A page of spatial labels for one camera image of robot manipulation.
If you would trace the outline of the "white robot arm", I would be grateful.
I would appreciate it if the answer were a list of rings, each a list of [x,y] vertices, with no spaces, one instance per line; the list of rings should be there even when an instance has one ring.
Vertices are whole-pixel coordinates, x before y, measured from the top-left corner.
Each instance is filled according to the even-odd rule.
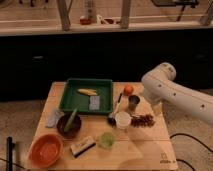
[[[176,70],[163,62],[143,75],[143,96],[152,105],[167,100],[213,127],[213,96],[174,82]]]

